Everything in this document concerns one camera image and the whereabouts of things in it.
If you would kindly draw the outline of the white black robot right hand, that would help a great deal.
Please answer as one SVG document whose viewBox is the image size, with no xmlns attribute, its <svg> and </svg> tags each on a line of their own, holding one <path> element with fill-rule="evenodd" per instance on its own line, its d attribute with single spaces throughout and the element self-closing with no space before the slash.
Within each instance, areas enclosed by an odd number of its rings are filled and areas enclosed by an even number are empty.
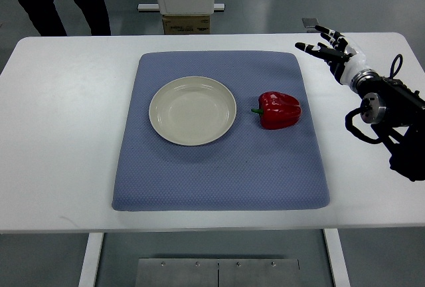
<svg viewBox="0 0 425 287">
<path fill-rule="evenodd" d="M 307 43 L 296 43 L 295 47 L 315 58 L 323 60 L 329 67 L 333 77 L 340 84 L 343 83 L 342 77 L 348 63 L 354 60 L 354 57 L 360 54 L 359 50 L 355 48 L 349 39 L 338 31 L 329 29 L 327 27 L 316 25 L 314 27 L 319 32 L 321 38 L 328 42 L 328 45 L 317 43 L 311 45 Z"/>
</svg>

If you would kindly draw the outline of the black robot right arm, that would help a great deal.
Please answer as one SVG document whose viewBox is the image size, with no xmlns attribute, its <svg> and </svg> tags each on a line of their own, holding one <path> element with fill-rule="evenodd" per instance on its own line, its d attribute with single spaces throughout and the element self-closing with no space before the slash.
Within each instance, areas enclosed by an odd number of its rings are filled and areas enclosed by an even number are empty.
<svg viewBox="0 0 425 287">
<path fill-rule="evenodd" d="M 393 171 L 412 182 L 423 181 L 424 100 L 396 78 L 402 63 L 398 54 L 388 77 L 367 69 L 351 79 L 361 104 L 345 116 L 345 128 L 363 142 L 383 144 Z"/>
</svg>

